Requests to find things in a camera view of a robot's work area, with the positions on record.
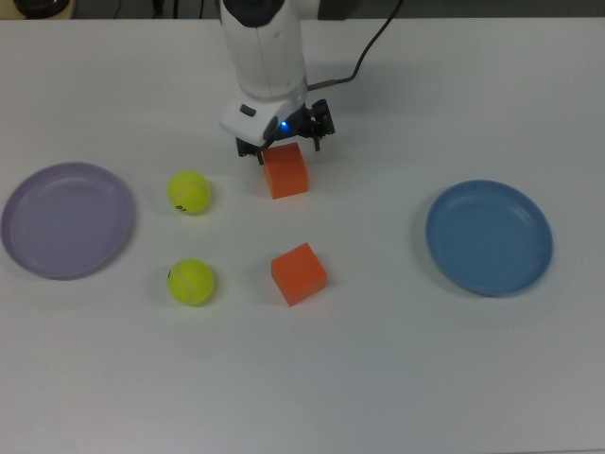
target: foam block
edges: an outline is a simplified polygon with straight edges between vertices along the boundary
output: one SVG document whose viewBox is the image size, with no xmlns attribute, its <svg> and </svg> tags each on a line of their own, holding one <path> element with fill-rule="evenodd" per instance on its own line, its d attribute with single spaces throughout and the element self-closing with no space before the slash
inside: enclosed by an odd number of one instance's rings
<svg viewBox="0 0 605 454">
<path fill-rule="evenodd" d="M 309 177 L 298 144 L 269 148 L 263 153 L 265 176 L 273 199 L 309 190 Z"/>
<path fill-rule="evenodd" d="M 323 289 L 328 280 L 308 243 L 273 260 L 271 276 L 290 306 Z"/>
</svg>

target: black cable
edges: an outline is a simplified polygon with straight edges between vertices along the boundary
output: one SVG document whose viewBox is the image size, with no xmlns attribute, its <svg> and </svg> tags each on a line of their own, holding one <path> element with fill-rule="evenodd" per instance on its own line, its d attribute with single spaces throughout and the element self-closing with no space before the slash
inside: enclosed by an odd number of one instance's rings
<svg viewBox="0 0 605 454">
<path fill-rule="evenodd" d="M 387 29 L 390 22 L 395 18 L 395 16 L 399 12 L 399 9 L 401 9 L 401 6 L 403 4 L 404 4 L 404 0 L 399 0 L 399 2 L 397 3 L 397 6 L 393 10 L 393 12 L 390 14 L 387 21 L 380 27 L 380 29 L 374 35 L 374 37 L 370 40 L 368 45 L 366 45 L 366 48 L 363 49 L 363 52 L 361 53 L 361 57 L 359 57 L 359 60 L 357 61 L 357 65 L 355 66 L 355 70 L 349 77 L 344 78 L 344 79 L 332 79 L 332 80 L 325 80 L 324 82 L 314 83 L 312 85 L 309 85 L 309 87 L 308 87 L 309 92 L 312 92 L 313 90 L 318 90 L 319 88 L 331 87 L 333 85 L 338 85 L 340 83 L 350 82 L 351 80 L 355 79 L 355 77 L 357 76 L 357 73 L 359 72 L 359 68 L 361 67 L 361 63 L 363 62 L 363 59 L 366 58 L 366 54 L 370 51 L 371 47 L 378 40 L 378 38 L 380 38 L 380 35 L 382 35 L 383 31 L 385 31 Z"/>
<path fill-rule="evenodd" d="M 122 0 L 117 0 L 118 4 L 117 4 L 117 9 L 115 10 L 115 13 L 113 14 L 113 19 L 117 19 L 117 15 L 120 13 L 120 9 L 122 9 Z"/>
<path fill-rule="evenodd" d="M 151 3 L 153 5 L 153 17 L 151 19 L 156 19 L 164 14 L 164 0 L 152 0 Z"/>
</svg>

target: blue plate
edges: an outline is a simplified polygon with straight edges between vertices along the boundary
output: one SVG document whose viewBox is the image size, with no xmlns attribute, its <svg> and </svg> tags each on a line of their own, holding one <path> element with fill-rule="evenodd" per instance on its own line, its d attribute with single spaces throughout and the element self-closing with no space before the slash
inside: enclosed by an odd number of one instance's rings
<svg viewBox="0 0 605 454">
<path fill-rule="evenodd" d="M 454 282 L 487 296 L 530 287 L 545 273 L 553 252 L 540 208 L 505 184 L 456 184 L 433 203 L 426 220 L 428 248 Z"/>
</svg>

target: tennis ball logo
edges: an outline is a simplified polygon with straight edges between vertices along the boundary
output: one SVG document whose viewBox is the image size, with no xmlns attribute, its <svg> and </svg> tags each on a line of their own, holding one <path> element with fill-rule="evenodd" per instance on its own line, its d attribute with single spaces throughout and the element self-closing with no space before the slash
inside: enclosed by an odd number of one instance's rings
<svg viewBox="0 0 605 454">
<path fill-rule="evenodd" d="M 187 258 L 172 267 L 167 285 L 175 300 L 187 306 L 201 306 L 215 288 L 215 277 L 204 262 Z"/>
<path fill-rule="evenodd" d="M 166 195 L 177 210 L 187 215 L 193 215 L 208 205 L 210 185 L 195 170 L 185 170 L 170 179 Z"/>
</svg>

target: plate rim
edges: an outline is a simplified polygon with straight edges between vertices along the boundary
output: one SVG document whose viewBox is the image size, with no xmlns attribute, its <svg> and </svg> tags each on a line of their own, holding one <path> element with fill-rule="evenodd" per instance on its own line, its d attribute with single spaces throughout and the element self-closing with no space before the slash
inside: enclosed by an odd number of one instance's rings
<svg viewBox="0 0 605 454">
<path fill-rule="evenodd" d="M 8 238 L 5 238 L 5 235 L 4 235 L 5 231 L 9 230 L 8 223 L 9 223 L 9 217 L 11 216 L 9 214 L 9 206 L 12 205 L 13 203 L 17 203 L 18 197 L 19 198 L 23 197 L 20 195 L 20 191 L 23 191 L 24 186 L 26 186 L 29 182 L 34 180 L 36 177 L 43 175 L 44 173 L 51 172 L 55 168 L 64 167 L 64 166 L 88 167 L 88 168 L 94 169 L 97 173 L 100 173 L 106 177 L 109 177 L 106 181 L 116 185 L 116 187 L 118 187 L 120 193 L 124 196 L 122 198 L 122 200 L 125 202 L 126 208 L 127 208 L 127 221 L 125 223 L 126 228 L 124 229 L 123 232 L 121 232 L 119 240 L 117 240 L 115 242 L 115 244 L 110 249 L 108 249 L 108 251 L 103 255 L 103 257 L 96 260 L 96 262 L 94 264 L 89 265 L 85 269 L 83 268 L 79 271 L 73 271 L 73 272 L 67 272 L 67 273 L 66 272 L 55 272 L 55 273 L 43 272 L 43 271 L 31 268 L 28 265 L 26 265 L 18 255 L 13 253 L 14 252 L 13 248 L 11 248 L 9 246 L 10 244 L 12 244 L 12 241 L 10 241 Z M 73 279 L 73 278 L 87 275 L 87 274 L 95 271 L 96 269 L 101 267 L 103 264 L 105 264 L 108 260 L 110 260 L 124 246 L 124 244 L 128 240 L 130 233 L 132 231 L 133 218 L 134 218 L 134 206 L 133 206 L 133 202 L 132 202 L 132 196 L 130 194 L 128 187 L 122 181 L 121 178 L 119 178 L 116 174 L 109 171 L 107 168 L 105 168 L 103 166 L 86 163 L 86 162 L 82 162 L 82 161 L 68 161 L 68 162 L 57 163 L 57 164 L 53 164 L 51 166 L 43 167 L 43 168 L 35 171 L 34 173 L 30 174 L 29 176 L 24 178 L 19 184 L 17 184 L 17 186 L 10 193 L 10 195 L 7 198 L 7 201 L 5 202 L 5 205 L 2 209 L 2 216 L 0 217 L 0 240 L 2 241 L 2 246 L 4 247 L 4 250 L 9 255 L 9 257 L 22 269 L 29 271 L 33 274 L 36 274 L 38 276 L 48 278 L 48 279 Z"/>
<path fill-rule="evenodd" d="M 484 288 L 482 286 L 473 286 L 473 285 L 469 285 L 466 282 L 460 282 L 456 277 L 454 277 L 450 272 L 448 272 L 442 265 L 440 260 L 437 258 L 438 255 L 435 253 L 435 249 L 434 249 L 434 245 L 433 245 L 433 241 L 430 238 L 430 234 L 429 234 L 429 230 L 430 227 L 432 225 L 432 220 L 435 217 L 436 211 L 439 209 L 439 206 L 443 203 L 443 201 L 449 196 L 451 195 L 452 192 L 454 192 L 457 189 L 460 189 L 463 186 L 474 186 L 474 185 L 481 185 L 481 184 L 487 184 L 491 187 L 494 188 L 498 188 L 498 189 L 506 189 L 507 191 L 511 192 L 512 194 L 515 195 L 515 197 L 525 201 L 526 203 L 528 203 L 528 205 L 532 206 L 533 209 L 535 209 L 536 213 L 539 215 L 539 217 L 541 218 L 541 221 L 544 223 L 544 227 L 545 227 L 545 233 L 546 233 L 546 242 L 548 245 L 547 248 L 547 255 L 544 258 L 544 264 L 541 266 L 541 268 L 539 269 L 539 271 L 536 273 L 535 277 L 533 277 L 532 279 L 529 279 L 529 281 L 527 283 L 524 283 L 521 286 L 514 286 L 514 288 L 511 288 L 509 286 L 508 289 L 504 290 L 504 291 L 499 291 L 499 290 L 494 290 L 491 288 Z M 433 261 L 437 264 L 438 268 L 440 269 L 440 271 L 448 278 L 450 279 L 453 283 L 455 283 L 456 285 L 458 285 L 461 288 L 465 288 L 473 293 L 479 294 L 479 295 L 483 295 L 483 296 L 489 296 L 489 297 L 498 297 L 498 296 L 512 296 L 515 294 L 518 294 L 524 290 L 527 290 L 529 288 L 531 288 L 532 286 L 534 286 L 538 281 L 540 281 L 540 279 L 545 275 L 546 271 L 548 270 L 548 268 L 550 267 L 550 263 L 552 262 L 552 258 L 554 255 L 554 238 L 552 235 L 552 229 L 550 227 L 550 223 L 548 222 L 548 218 L 546 217 L 546 215 L 544 214 L 544 212 L 542 211 L 542 209 L 540 209 L 540 206 L 538 206 L 538 204 L 533 201 L 529 196 L 527 196 L 526 194 L 524 194 L 523 192 L 521 192 L 519 189 L 506 184 L 506 183 L 501 183 L 501 182 L 497 182 L 494 180 L 468 180 L 465 182 L 460 182 L 460 183 L 456 183 L 453 184 L 451 186 L 449 186 L 448 188 L 444 189 L 433 201 L 433 203 L 431 204 L 431 207 L 428 211 L 428 214 L 426 215 L 426 222 L 424 225 L 424 238 L 426 241 L 426 244 L 428 246 L 428 250 L 430 252 L 430 255 L 433 259 Z"/>
</svg>

